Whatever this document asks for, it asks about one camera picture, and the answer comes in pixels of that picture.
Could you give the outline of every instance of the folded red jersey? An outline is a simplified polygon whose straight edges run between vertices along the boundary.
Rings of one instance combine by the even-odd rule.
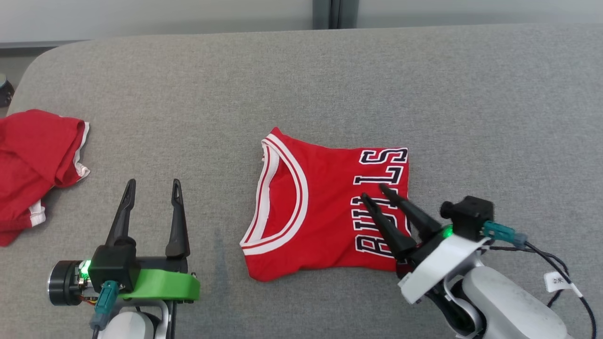
[[[408,197],[407,148],[326,148],[278,128],[262,148],[256,212],[240,243],[253,279],[327,267],[396,270],[360,195],[381,197],[379,184],[386,183]],[[404,214],[385,198],[375,201],[410,236]]]
[[[0,246],[46,220],[40,199],[90,171],[79,163],[89,125],[42,110],[0,119]]]

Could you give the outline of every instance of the gray table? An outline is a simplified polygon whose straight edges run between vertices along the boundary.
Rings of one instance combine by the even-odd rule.
[[[603,26],[495,25],[126,37],[53,49],[10,112],[90,122],[92,173],[46,197],[48,221],[0,249],[7,338],[87,338],[92,307],[53,307],[46,278],[104,242],[126,181],[131,236],[161,255],[173,178],[183,185],[202,297],[179,338],[452,338],[436,307],[406,304],[393,274],[362,268],[250,279],[238,242],[253,216],[259,141],[275,125],[328,147],[410,149],[411,198],[434,215],[471,194],[558,254],[601,316]],[[487,264],[547,300],[542,259]],[[566,293],[576,338],[590,325]]]

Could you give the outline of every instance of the white wall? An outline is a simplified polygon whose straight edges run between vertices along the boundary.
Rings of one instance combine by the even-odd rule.
[[[358,10],[358,28],[527,22],[603,22],[603,0],[360,0]]]
[[[0,4],[0,47],[139,34],[311,28],[312,0],[3,0]]]

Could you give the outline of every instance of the teal connector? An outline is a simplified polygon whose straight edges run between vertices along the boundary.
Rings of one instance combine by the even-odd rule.
[[[494,240],[502,240],[513,244],[518,249],[524,249],[525,242],[528,239],[524,233],[515,232],[514,229],[497,224],[494,221],[484,223],[484,235]]]
[[[90,320],[90,328],[98,328],[100,331],[104,330],[109,323],[109,317],[111,316],[111,310],[117,300],[119,294],[119,284],[117,281],[108,280],[103,284],[101,294],[98,296],[96,305],[94,306],[94,315]]]

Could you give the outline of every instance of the green plastic part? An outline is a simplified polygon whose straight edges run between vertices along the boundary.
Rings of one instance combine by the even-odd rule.
[[[132,293],[122,299],[199,300],[201,284],[194,276],[164,270],[140,270]]]

